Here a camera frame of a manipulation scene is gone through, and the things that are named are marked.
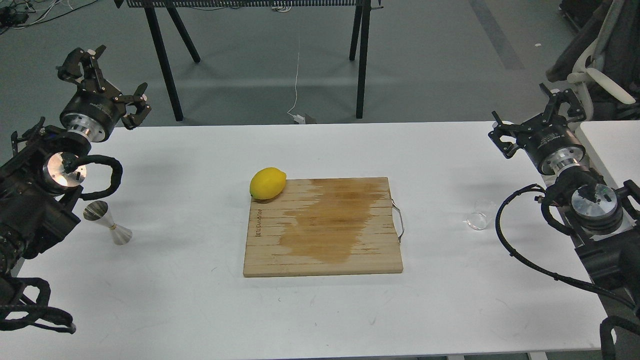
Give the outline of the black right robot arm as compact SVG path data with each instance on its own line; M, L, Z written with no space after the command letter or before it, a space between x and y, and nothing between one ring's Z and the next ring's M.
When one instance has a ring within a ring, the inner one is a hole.
M608 316L599 325L601 356L617 357L613 331L639 333L639 187L632 180L610 187L598 170L585 166L586 149L570 130L570 123L586 118L586 107L571 90L552 92L540 85L548 102L543 112L521 124L505 123L492 111L493 129L488 137L505 158L524 150L538 173L554 176L547 187L530 184L510 194L496 212L494 229L509 255L555 281L608 297L631 310L634 320ZM503 210L518 196L535 192L544 221L572 237L574 250L590 282L542 268L521 255L501 228Z

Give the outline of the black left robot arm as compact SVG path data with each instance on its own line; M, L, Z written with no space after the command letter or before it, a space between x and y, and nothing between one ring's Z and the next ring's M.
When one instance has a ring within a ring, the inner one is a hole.
M34 326L76 332L73 316L50 306L48 281L12 271L19 260L36 258L71 233L80 223L73 212L78 200L107 198L121 186L121 162L90 154L91 145L107 141L119 122L137 128L151 107L146 83L124 95L105 79L98 64L105 50L74 48L57 67L58 78L77 88L60 114L61 127L45 126L41 117L22 136L11 135L13 157L0 171L2 331Z

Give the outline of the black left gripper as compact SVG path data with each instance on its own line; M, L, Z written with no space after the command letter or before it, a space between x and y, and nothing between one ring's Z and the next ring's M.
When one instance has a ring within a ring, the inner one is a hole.
M123 95L105 79L98 64L105 50L105 45L95 50L74 48L56 68L60 80L77 87L59 116L61 124L83 134L89 142L107 141L120 120L125 129L134 130L151 112L145 94L147 82L142 82L132 95ZM127 112L127 107L135 107L135 112Z

